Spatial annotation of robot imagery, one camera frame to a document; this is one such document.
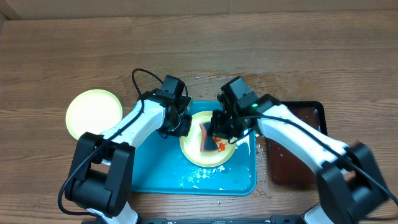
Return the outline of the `red black sponge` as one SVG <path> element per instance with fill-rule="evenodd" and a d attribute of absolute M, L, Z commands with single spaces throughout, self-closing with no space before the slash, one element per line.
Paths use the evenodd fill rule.
<path fill-rule="evenodd" d="M 223 140 L 214 135 L 215 125 L 212 122 L 205 122 L 200 124 L 201 129 L 201 152 L 211 152 L 211 151 L 224 151 L 228 143 L 223 142 Z"/>

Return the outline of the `yellow plate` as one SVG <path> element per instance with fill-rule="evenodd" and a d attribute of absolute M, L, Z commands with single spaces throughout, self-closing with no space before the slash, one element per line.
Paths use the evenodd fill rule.
<path fill-rule="evenodd" d="M 204 124 L 209 123 L 211 111 L 201 111 L 192 116 L 192 123 L 188 136 L 180 138 L 180 147 L 184 156 L 192 163 L 202 167 L 220 166 L 235 152 L 236 144 L 228 143 L 227 139 L 212 136 L 216 146 L 205 146 L 206 139 L 202 131 Z"/>
<path fill-rule="evenodd" d="M 85 132 L 100 134 L 122 118 L 123 108 L 114 94 L 92 89 L 79 94 L 69 104 L 65 124 L 70 135 L 78 140 Z"/>

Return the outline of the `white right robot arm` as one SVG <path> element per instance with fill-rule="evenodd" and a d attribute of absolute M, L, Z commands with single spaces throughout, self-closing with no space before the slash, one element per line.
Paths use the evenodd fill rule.
<path fill-rule="evenodd" d="M 322 134 L 273 96 L 257 96 L 242 77 L 223 85 L 218 101 L 222 109 L 213 111 L 208 134 L 230 140 L 253 129 L 316 175 L 320 201 L 301 216 L 301 223 L 359 223 L 389 199 L 397 201 L 367 145 L 349 146 Z"/>

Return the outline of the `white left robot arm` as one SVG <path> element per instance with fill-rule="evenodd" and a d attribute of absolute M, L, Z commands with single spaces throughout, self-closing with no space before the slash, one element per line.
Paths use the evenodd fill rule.
<path fill-rule="evenodd" d="M 192 117 L 185 114 L 191 97 L 183 81 L 167 75 L 161 88 L 139 93 L 133 110 L 102 134 L 85 132 L 78 139 L 70 171 L 58 195 L 84 208 L 95 223 L 136 223 L 128 204 L 136 149 L 154 132 L 187 136 Z"/>

